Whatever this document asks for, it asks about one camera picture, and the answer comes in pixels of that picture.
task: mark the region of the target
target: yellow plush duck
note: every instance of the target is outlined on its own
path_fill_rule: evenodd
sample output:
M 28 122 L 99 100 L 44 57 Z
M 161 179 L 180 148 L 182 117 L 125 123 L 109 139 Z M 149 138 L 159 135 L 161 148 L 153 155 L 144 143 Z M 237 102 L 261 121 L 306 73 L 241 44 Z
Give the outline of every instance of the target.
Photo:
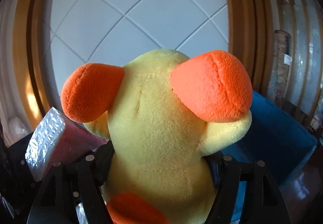
M 65 114 L 112 141 L 102 187 L 116 224 L 201 224 L 217 189 L 203 156 L 251 125 L 252 86 L 233 55 L 149 51 L 124 67 L 87 63 L 65 82 Z

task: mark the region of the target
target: blue bin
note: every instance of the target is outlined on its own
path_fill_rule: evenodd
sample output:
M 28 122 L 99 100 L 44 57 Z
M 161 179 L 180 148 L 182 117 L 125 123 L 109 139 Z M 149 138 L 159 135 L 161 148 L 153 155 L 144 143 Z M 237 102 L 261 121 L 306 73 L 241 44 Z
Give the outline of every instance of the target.
M 280 190 L 309 160 L 317 139 L 285 111 L 254 92 L 251 105 L 252 123 L 237 143 L 222 150 L 241 162 L 265 162 Z M 241 216 L 246 183 L 240 182 L 232 221 Z

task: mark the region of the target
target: wooden floor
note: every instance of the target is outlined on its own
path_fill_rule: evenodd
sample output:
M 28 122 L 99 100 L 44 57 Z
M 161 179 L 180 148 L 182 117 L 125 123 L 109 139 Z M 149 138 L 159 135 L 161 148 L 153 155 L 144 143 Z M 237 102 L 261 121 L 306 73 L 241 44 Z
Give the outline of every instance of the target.
M 319 146 L 308 163 L 282 192 L 292 224 L 323 223 L 323 147 Z

